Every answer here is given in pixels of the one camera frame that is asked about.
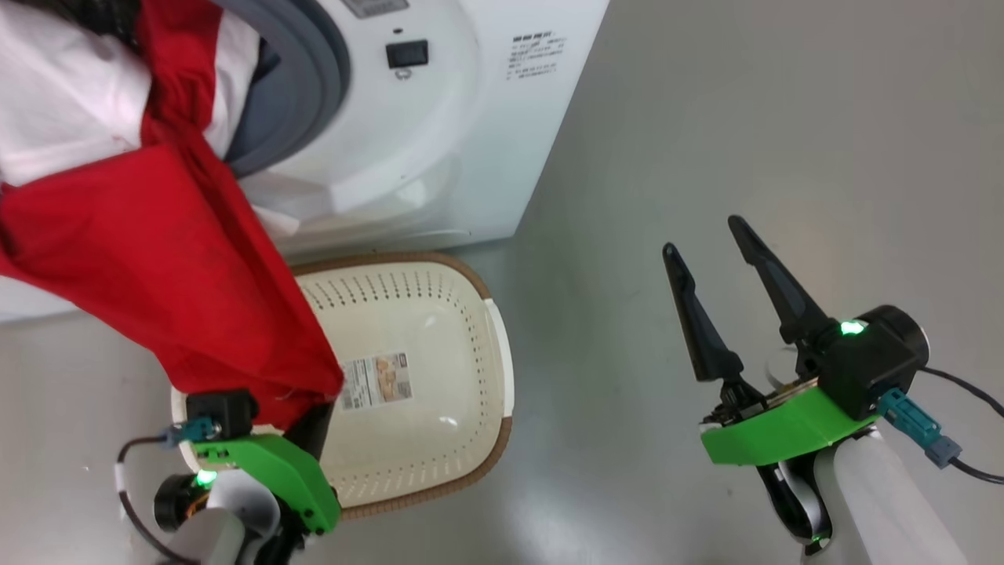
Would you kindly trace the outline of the cream perforated laundry basket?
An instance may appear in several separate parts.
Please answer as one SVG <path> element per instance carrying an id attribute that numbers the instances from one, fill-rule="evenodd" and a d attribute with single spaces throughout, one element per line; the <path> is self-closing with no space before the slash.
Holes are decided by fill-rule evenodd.
<path id="1" fill-rule="evenodd" d="M 320 465 L 345 519 L 424 503 L 494 468 L 513 423 L 515 377 L 498 305 L 464 262 L 385 253 L 293 269 L 341 363 L 404 352 L 413 399 L 334 404 Z"/>

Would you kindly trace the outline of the basket paper label sticker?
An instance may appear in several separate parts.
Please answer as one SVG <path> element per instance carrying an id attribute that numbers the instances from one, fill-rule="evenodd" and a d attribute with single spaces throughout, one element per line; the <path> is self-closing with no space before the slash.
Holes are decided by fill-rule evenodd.
<path id="1" fill-rule="evenodd" d="M 381 407 L 413 399 L 409 360 L 404 352 L 355 359 L 340 364 L 344 373 L 338 403 L 344 411 Z"/>

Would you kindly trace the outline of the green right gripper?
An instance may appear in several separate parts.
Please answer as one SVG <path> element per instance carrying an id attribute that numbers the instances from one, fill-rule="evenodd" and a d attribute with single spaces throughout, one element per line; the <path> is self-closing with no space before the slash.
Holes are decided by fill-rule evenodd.
<path id="1" fill-rule="evenodd" d="M 815 344 L 838 329 L 745 218 L 730 216 L 728 226 L 744 261 L 760 276 L 785 344 Z M 663 262 L 693 376 L 699 382 L 729 382 L 718 406 L 700 422 L 700 443 L 714 465 L 778 464 L 834 447 L 878 417 L 878 394 L 840 403 L 816 378 L 737 399 L 732 383 L 742 382 L 743 363 L 700 303 L 695 279 L 673 243 L 664 244 Z"/>

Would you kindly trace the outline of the white front-load washing machine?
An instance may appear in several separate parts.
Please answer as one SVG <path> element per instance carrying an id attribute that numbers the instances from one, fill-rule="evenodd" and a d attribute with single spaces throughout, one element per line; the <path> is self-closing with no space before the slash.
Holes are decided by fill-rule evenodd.
<path id="1" fill-rule="evenodd" d="M 0 0 L 0 200 L 219 169 L 287 257 L 505 239 L 609 0 Z"/>

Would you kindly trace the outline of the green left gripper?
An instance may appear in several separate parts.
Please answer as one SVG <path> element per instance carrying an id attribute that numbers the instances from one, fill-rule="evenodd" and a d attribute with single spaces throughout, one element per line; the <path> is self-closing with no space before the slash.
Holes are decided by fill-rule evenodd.
<path id="1" fill-rule="evenodd" d="M 333 532 L 341 507 L 319 466 L 333 408 L 333 402 L 312 406 L 284 437 L 252 434 L 193 444 L 196 457 L 216 469 L 209 508 L 233 512 L 267 536 L 277 532 L 284 503 L 294 526 L 311 535 Z"/>

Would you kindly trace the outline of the red and white garment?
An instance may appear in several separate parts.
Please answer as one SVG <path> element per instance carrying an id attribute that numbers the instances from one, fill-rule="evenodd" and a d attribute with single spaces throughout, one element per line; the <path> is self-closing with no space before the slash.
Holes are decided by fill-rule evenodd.
<path id="1" fill-rule="evenodd" d="M 188 395 L 287 429 L 344 372 L 221 156 L 256 49 L 212 0 L 140 0 L 133 53 L 0 0 L 0 317 L 72 303 Z"/>

